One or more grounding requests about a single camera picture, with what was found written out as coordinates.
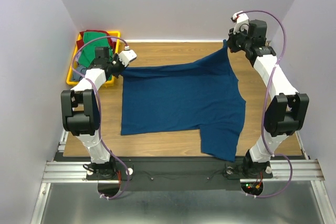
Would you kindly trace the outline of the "blue t shirt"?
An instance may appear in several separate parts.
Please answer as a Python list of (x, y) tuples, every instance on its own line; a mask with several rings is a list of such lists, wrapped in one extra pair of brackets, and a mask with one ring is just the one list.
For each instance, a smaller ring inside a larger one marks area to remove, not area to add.
[(191, 63), (123, 73), (121, 134), (199, 130), (201, 151), (233, 162), (246, 102), (228, 46)]

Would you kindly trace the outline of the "yellow plastic bin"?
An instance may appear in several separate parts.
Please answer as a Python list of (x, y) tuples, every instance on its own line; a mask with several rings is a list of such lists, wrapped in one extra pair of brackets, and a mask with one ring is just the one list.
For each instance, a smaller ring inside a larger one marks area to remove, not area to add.
[[(120, 31), (117, 31), (117, 30), (110, 30), (110, 31), (107, 31), (107, 33), (110, 36), (116, 36), (116, 37), (121, 36)], [(121, 41), (119, 39), (113, 39), (112, 41), (116, 45), (115, 49), (114, 49), (114, 52), (119, 52)], [(75, 43), (74, 52), (73, 52), (72, 58), (70, 60), (70, 66), (69, 66), (69, 70), (68, 70), (67, 77), (66, 77), (66, 84), (69, 85), (69, 86), (73, 86), (73, 87), (76, 86), (79, 82), (79, 81), (74, 80), (74, 78), (73, 78), (74, 77), (74, 72), (73, 72), (73, 69), (72, 69), (72, 66), (74, 66), (76, 68), (77, 65), (78, 65), (76, 61), (72, 64), (72, 60), (75, 58), (75, 55), (76, 55), (77, 51), (78, 51), (78, 46), (77, 46), (77, 43)], [(114, 81), (115, 81), (115, 77), (110, 77), (108, 79), (108, 81), (105, 82), (103, 87), (105, 87), (105, 88), (112, 87), (114, 85)]]

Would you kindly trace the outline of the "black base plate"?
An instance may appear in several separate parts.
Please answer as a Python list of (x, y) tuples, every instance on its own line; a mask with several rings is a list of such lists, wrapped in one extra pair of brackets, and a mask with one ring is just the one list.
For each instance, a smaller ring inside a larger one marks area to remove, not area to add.
[(272, 174), (244, 177), (243, 160), (234, 163), (212, 157), (124, 157), (126, 171), (116, 163), (118, 176), (113, 179), (90, 180), (98, 191), (115, 195), (119, 191), (185, 191), (185, 190), (240, 190), (243, 180), (254, 182), (258, 178), (272, 178)]

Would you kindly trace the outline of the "green t shirt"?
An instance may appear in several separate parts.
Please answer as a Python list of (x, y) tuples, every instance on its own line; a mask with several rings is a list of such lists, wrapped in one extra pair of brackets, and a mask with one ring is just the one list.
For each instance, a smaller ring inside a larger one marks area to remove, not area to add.
[[(80, 56), (78, 57), (78, 64), (79, 65), (83, 65), (86, 68), (90, 66), (90, 64), (92, 63), (92, 61), (95, 58), (95, 48), (98, 47), (98, 44), (96, 43), (96, 41), (92, 42), (91, 44), (87, 45), (81, 52), (80, 52)], [(109, 45), (107, 45), (107, 47), (109, 48), (109, 55), (110, 57), (113, 55), (114, 53), (114, 49), (111, 49), (109, 47)]]

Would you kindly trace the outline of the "grey t shirt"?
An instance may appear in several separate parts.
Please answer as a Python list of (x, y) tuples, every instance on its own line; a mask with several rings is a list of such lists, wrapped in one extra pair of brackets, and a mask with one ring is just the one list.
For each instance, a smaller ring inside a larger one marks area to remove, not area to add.
[(77, 65), (75, 70), (76, 71), (72, 72), (72, 76), (70, 80), (73, 82), (79, 82), (83, 78), (83, 76), (85, 76), (87, 68), (83, 65)]

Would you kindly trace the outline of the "red t shirt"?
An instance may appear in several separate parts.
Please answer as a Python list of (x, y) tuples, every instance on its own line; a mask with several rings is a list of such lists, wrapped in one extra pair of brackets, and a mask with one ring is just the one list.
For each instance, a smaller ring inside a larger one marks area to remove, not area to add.
[[(107, 31), (93, 30), (93, 29), (87, 29), (85, 31), (81, 31), (79, 34), (81, 38), (76, 41), (78, 49), (81, 48), (85, 43), (93, 39), (110, 35)], [(105, 39), (96, 41), (96, 43), (98, 44), (98, 47), (100, 46), (107, 47), (107, 45), (109, 45), (111, 49), (115, 49), (117, 45), (116, 39), (112, 39), (112, 38), (105, 38)]]

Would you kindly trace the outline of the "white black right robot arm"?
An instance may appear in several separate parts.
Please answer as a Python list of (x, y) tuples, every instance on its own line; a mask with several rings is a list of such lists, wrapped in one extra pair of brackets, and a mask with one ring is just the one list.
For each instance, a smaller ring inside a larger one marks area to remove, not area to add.
[(270, 159), (279, 145), (302, 129), (309, 97), (289, 82), (279, 65), (279, 57), (266, 44), (267, 23), (251, 20), (246, 14), (232, 17), (235, 27), (229, 31), (227, 45), (231, 52), (243, 51), (266, 86), (261, 136), (250, 148), (241, 165), (244, 177), (271, 173)]

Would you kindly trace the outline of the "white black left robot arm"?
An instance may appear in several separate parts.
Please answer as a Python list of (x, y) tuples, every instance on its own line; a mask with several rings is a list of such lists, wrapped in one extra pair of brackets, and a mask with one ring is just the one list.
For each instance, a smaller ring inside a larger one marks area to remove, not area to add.
[(113, 179), (118, 176), (116, 160), (103, 144), (101, 137), (101, 103), (97, 100), (99, 88), (111, 76), (118, 77), (137, 58), (129, 46), (112, 58), (107, 47), (95, 49), (95, 58), (84, 77), (70, 90), (61, 93), (62, 123), (65, 131), (81, 141), (90, 155), (90, 164), (84, 165), (87, 179)]

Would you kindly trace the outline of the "aluminium frame rail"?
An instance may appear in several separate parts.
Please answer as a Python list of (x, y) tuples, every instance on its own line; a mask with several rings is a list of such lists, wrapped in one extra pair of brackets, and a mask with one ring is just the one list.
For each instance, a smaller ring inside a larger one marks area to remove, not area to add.
[(69, 133), (62, 130), (57, 145), (57, 151), (51, 161), (47, 161), (43, 171), (37, 200), (34, 206), (31, 223), (42, 223), (47, 209), (47, 201), (51, 186), (57, 183), (86, 183), (85, 169), (82, 164), (89, 161), (87, 156), (64, 156), (64, 150), (69, 139)]

